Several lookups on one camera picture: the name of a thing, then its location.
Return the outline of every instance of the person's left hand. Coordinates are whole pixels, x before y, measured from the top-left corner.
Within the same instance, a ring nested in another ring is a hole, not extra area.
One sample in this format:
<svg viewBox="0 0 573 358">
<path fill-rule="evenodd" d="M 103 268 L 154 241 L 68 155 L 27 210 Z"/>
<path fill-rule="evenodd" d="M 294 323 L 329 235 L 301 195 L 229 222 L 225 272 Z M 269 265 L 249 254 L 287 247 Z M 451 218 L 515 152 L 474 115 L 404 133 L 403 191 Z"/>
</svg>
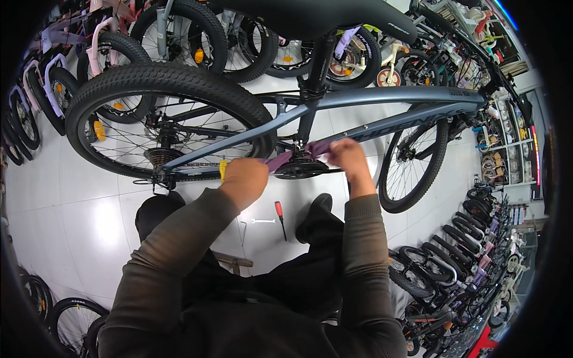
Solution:
<svg viewBox="0 0 573 358">
<path fill-rule="evenodd" d="M 225 168 L 219 187 L 241 211 L 257 200 L 269 180 L 269 167 L 256 158 L 233 159 Z"/>
</svg>

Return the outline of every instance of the brown sweater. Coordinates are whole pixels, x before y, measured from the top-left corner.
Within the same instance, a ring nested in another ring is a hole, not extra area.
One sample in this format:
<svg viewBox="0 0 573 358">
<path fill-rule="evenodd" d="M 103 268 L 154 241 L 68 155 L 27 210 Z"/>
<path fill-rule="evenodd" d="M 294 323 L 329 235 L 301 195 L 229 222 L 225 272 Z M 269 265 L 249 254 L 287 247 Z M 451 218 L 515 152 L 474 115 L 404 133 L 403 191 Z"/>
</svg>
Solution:
<svg viewBox="0 0 573 358">
<path fill-rule="evenodd" d="M 406 357 L 388 290 L 388 248 L 376 195 L 346 203 L 338 326 L 273 304 L 181 307 L 181 280 L 239 214 L 205 189 L 171 214 L 123 267 L 99 335 L 100 357 Z"/>
</svg>

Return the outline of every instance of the bicycle saddle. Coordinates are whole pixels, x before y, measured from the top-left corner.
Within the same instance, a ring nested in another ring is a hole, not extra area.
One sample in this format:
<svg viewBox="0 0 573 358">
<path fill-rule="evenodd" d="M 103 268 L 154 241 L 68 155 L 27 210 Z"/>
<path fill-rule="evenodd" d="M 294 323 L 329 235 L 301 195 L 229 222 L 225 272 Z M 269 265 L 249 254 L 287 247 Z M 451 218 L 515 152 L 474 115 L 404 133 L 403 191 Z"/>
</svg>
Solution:
<svg viewBox="0 0 573 358">
<path fill-rule="evenodd" d="M 410 18 L 382 0 L 211 0 L 211 3 L 258 19 L 289 40 L 316 40 L 333 29 L 361 23 L 412 44 L 417 30 Z"/>
</svg>

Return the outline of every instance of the hand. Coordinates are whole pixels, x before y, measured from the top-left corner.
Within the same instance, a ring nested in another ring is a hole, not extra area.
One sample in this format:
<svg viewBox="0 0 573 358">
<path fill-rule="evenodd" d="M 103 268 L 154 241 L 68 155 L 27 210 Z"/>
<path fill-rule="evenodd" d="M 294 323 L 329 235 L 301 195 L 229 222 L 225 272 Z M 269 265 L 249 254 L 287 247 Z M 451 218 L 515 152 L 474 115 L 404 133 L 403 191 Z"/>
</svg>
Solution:
<svg viewBox="0 0 573 358">
<path fill-rule="evenodd" d="M 350 138 L 342 138 L 330 144 L 328 162 L 342 168 L 350 182 L 350 199 L 376 194 L 374 182 L 360 144 Z"/>
<path fill-rule="evenodd" d="M 257 200 L 269 180 L 269 167 L 255 158 L 233 159 L 219 187 L 241 211 Z"/>
</svg>

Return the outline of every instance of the red screwdriver handle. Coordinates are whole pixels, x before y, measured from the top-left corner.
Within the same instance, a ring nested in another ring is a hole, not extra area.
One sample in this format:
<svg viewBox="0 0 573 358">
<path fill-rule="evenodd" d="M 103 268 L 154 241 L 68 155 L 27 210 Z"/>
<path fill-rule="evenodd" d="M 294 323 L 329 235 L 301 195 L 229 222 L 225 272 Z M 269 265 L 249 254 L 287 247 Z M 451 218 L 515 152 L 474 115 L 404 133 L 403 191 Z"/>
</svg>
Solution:
<svg viewBox="0 0 573 358">
<path fill-rule="evenodd" d="M 274 208 L 277 210 L 277 215 L 282 216 L 282 206 L 281 202 L 274 202 Z"/>
</svg>

